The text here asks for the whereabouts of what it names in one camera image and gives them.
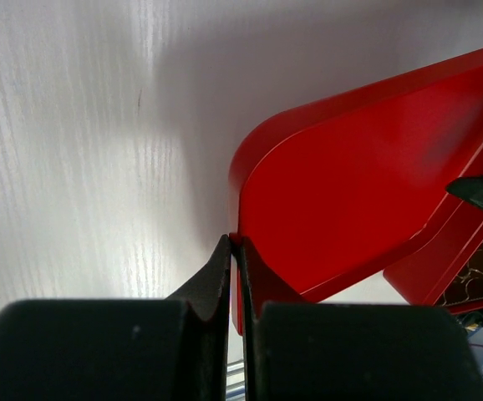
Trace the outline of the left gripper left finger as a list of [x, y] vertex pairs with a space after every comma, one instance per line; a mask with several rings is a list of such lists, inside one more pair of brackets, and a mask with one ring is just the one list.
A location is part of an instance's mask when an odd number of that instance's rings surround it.
[[223, 400], [231, 243], [164, 299], [34, 299], [0, 312], [0, 400]]

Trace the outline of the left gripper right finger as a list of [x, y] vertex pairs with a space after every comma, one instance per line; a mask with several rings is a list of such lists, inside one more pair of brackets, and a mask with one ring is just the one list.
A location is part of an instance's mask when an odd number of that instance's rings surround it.
[[243, 239], [249, 400], [483, 400], [459, 323], [437, 307], [310, 303]]

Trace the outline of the red tin lid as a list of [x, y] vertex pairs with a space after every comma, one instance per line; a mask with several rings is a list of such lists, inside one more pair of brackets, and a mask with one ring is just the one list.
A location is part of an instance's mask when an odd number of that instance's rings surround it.
[[231, 162], [231, 238], [310, 302], [382, 272], [441, 304], [483, 242], [483, 211], [445, 188], [478, 175], [483, 48], [257, 126]]

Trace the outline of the red chocolate box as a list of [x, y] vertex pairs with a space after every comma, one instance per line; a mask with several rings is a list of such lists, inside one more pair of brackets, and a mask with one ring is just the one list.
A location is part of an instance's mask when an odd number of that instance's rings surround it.
[[407, 223], [384, 278], [410, 304], [468, 312], [483, 307], [483, 211], [445, 192], [453, 179], [483, 175], [483, 145], [470, 163], [435, 184], [435, 193], [401, 196], [395, 215]]

